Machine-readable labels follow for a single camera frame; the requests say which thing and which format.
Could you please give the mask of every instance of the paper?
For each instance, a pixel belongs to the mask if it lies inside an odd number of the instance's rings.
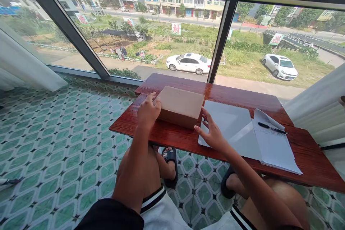
[[[280,130],[284,130],[285,127],[261,110],[255,109],[253,127],[262,154],[260,162],[292,173],[302,174],[295,162],[295,156],[287,136],[272,129],[261,127],[258,122]]]
[[[259,161],[262,159],[248,109],[212,101],[205,101],[204,107],[211,114],[224,138],[241,156]],[[201,129],[208,133],[208,128],[204,124],[201,124]],[[198,143],[209,146],[201,136]]]

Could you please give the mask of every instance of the cardboard box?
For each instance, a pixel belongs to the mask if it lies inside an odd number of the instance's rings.
[[[205,95],[166,86],[158,96],[162,104],[158,119],[193,129],[199,118]]]

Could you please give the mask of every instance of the white shorts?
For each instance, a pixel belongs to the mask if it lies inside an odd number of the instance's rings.
[[[145,222],[144,229],[191,229],[166,193],[164,186],[143,200],[140,215]],[[204,229],[256,230],[235,206],[218,222]]]

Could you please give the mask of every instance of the white car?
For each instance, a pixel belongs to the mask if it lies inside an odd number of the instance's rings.
[[[211,59],[200,54],[185,53],[168,57],[165,64],[172,71],[182,70],[202,75],[210,71],[211,62]]]
[[[262,64],[272,71],[272,75],[284,80],[293,80],[298,76],[298,72],[295,69],[290,59],[284,56],[275,54],[267,54]]]

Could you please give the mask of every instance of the person's left hand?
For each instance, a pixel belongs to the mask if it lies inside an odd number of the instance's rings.
[[[161,112],[161,100],[156,98],[156,104],[153,105],[153,97],[155,92],[147,96],[146,100],[138,108],[137,118],[138,118],[138,127],[145,127],[151,130],[154,122]]]

